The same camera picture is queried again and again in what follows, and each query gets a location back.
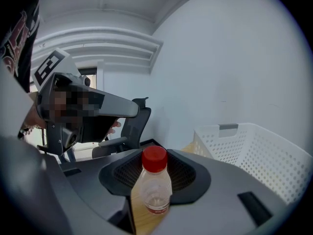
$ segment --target plastic laundry basket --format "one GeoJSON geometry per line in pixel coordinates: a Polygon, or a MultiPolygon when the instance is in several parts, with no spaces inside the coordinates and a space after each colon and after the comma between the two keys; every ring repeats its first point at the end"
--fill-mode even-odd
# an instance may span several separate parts
{"type": "Polygon", "coordinates": [[[195,129],[194,153],[240,167],[287,204],[303,194],[313,173],[312,156],[252,123],[195,129]]]}

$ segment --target bottle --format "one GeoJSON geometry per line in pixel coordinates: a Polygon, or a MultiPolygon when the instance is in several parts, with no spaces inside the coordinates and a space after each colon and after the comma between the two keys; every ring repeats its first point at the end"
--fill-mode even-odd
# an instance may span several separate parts
{"type": "Polygon", "coordinates": [[[141,159],[141,199],[153,214],[165,213],[172,195],[171,178],[167,173],[167,151],[160,146],[149,146],[142,152],[141,159]]]}

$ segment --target black t-shirt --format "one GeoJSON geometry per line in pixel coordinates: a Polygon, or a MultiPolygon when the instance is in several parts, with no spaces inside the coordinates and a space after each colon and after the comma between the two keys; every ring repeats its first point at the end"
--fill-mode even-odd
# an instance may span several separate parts
{"type": "Polygon", "coordinates": [[[1,16],[0,58],[29,92],[31,54],[39,26],[39,0],[12,0],[1,16]]]}

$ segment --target window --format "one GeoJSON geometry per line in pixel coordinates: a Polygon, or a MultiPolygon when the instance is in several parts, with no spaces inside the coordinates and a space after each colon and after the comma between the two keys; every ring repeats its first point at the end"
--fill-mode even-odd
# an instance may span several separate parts
{"type": "MultiPolygon", "coordinates": [[[[90,79],[90,87],[96,89],[96,76],[97,76],[97,68],[89,68],[89,69],[81,69],[79,70],[82,75],[86,75],[90,79]]],[[[34,83],[30,85],[30,92],[37,92],[37,88],[34,83]]],[[[33,129],[33,131],[25,136],[25,140],[32,144],[33,146],[37,145],[43,145],[42,142],[42,131],[41,129],[33,129]]],[[[94,147],[97,147],[98,143],[77,143],[74,146],[74,150],[76,152],[79,152],[79,157],[85,158],[85,157],[91,157],[91,150],[94,147]]]]}

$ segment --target chair backrest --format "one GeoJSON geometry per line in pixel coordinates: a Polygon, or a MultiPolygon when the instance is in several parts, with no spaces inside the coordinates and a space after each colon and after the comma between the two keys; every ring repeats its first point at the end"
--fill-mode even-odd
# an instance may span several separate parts
{"type": "Polygon", "coordinates": [[[130,149],[140,148],[140,137],[149,120],[151,109],[140,105],[140,110],[135,118],[127,118],[125,120],[121,137],[127,137],[128,141],[125,143],[130,149]]]}

